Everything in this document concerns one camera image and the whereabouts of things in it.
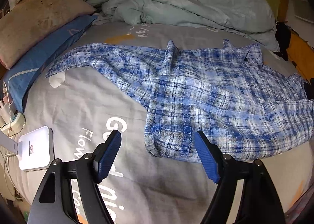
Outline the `light blue duvet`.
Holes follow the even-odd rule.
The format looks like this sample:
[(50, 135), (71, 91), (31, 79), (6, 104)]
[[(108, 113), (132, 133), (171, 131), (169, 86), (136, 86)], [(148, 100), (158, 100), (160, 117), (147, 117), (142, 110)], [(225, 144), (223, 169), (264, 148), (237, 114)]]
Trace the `light blue duvet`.
[(266, 0), (84, 0), (105, 22), (209, 27), (245, 36), (279, 51), (276, 22)]

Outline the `grey printed bed sheet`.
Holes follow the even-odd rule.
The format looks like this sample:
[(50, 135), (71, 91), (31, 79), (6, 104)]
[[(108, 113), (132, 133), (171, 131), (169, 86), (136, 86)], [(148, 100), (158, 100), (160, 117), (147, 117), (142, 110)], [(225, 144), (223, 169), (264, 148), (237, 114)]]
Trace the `grey printed bed sheet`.
[[(90, 27), (64, 53), (87, 43), (166, 48), (222, 48), (223, 39), (237, 47), (249, 39), (215, 29), (113, 23)], [(151, 157), (144, 146), (146, 110), (91, 67), (72, 68), (45, 78), (44, 71), (28, 93), (20, 135), (42, 126), (53, 132), (54, 154), (62, 161), (93, 152), (111, 130), (122, 145), (109, 176), (99, 185), (115, 223), (200, 223), (215, 193), (201, 164)], [(310, 186), (312, 143), (263, 159), (284, 212)], [(17, 157), (8, 159), (19, 193), (32, 204), (46, 170), (21, 171)]]

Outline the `orange yellow blanket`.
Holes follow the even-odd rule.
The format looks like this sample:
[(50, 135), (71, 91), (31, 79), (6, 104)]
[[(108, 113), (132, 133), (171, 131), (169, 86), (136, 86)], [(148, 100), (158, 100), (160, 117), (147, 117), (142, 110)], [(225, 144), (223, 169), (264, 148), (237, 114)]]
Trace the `orange yellow blanket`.
[(310, 80), (314, 77), (313, 48), (294, 30), (291, 30), (291, 39), (287, 54), (291, 63), (295, 64), (298, 73), (304, 79)]

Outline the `white square box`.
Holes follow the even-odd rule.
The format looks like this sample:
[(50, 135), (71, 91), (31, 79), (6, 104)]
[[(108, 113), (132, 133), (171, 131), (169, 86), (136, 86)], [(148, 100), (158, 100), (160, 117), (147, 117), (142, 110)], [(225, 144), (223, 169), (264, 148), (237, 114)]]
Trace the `white square box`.
[(17, 158), (22, 171), (47, 168), (54, 159), (52, 130), (43, 126), (22, 135), (18, 141)]

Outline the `blue plaid flannel shirt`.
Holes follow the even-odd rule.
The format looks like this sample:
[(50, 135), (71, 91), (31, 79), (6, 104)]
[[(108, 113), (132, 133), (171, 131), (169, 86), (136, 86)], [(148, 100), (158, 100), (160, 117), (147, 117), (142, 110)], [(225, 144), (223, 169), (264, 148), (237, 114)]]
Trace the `blue plaid flannel shirt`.
[(263, 64), (258, 44), (181, 50), (86, 44), (58, 58), (52, 76), (89, 66), (147, 112), (145, 147), (154, 157), (199, 162), (201, 130), (235, 159), (280, 154), (313, 138), (313, 98), (297, 74)]

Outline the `beige pillow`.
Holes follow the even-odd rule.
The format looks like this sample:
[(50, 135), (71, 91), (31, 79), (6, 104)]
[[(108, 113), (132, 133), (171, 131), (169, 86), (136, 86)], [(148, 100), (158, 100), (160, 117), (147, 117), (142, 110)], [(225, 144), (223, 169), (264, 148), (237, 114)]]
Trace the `beige pillow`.
[(11, 69), (47, 35), (94, 11), (83, 0), (28, 0), (18, 4), (1, 18), (1, 64)]

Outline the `black garment by headboard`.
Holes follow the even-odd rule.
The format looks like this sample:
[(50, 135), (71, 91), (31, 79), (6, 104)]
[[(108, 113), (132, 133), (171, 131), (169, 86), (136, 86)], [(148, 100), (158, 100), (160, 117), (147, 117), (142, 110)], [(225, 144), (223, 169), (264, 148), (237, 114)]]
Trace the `black garment by headboard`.
[(284, 22), (277, 22), (275, 37), (280, 48), (280, 50), (275, 52), (275, 54), (285, 61), (288, 61), (287, 49), (289, 48), (291, 40), (291, 30), (289, 26), (287, 26)]

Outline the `blue pillow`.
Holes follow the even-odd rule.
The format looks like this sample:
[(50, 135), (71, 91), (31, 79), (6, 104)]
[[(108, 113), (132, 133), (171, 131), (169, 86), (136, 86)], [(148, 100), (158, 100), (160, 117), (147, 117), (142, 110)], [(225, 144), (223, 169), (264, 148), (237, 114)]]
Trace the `blue pillow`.
[(61, 53), (77, 42), (96, 18), (96, 15), (85, 15), (67, 23), (32, 47), (6, 72), (2, 81), (6, 83), (18, 112), (24, 112), (28, 90), (37, 77)]

